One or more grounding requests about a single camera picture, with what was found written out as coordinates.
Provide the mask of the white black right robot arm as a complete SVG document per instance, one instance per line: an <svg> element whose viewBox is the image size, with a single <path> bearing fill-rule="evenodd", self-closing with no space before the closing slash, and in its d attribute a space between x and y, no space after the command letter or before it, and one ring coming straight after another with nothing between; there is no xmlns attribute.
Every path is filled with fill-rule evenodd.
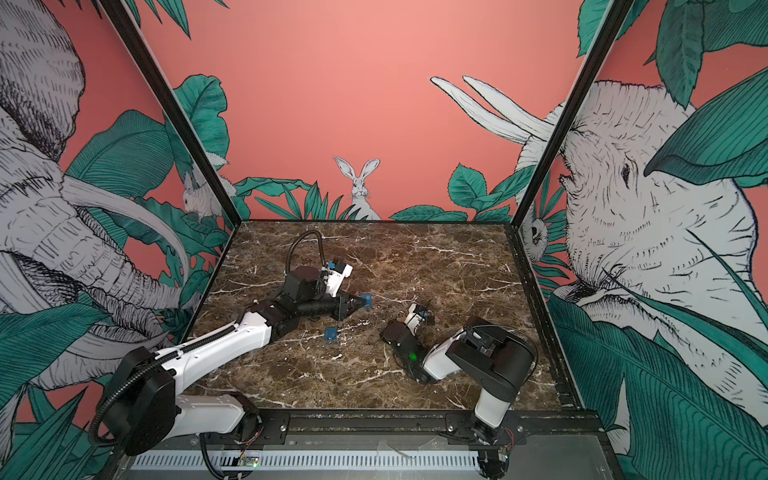
<svg viewBox="0 0 768 480"><path fill-rule="evenodd" d="M478 423L501 426L510 406L538 363L538 350L527 338L472 316L442 343L424 347L406 322L391 321L380 334L406 375L434 384L462 372L476 381L480 396L474 408Z"/></svg>

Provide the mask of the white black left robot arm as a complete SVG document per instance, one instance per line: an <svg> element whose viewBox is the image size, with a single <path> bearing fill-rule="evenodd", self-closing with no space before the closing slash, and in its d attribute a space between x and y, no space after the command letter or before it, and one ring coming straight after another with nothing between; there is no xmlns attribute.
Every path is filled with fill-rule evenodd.
<svg viewBox="0 0 768 480"><path fill-rule="evenodd" d="M240 442L262 428L258 408L242 393L186 394L186 389L224 364L278 341L305 318L344 320L366 299L342 291L353 271L338 261L321 269L300 266L285 276L271 299L248 306L219 329L156 353L129 352L105 387L90 423L88 439L98 447L118 446L128 456L161 441L192 434L232 435Z"/></svg>

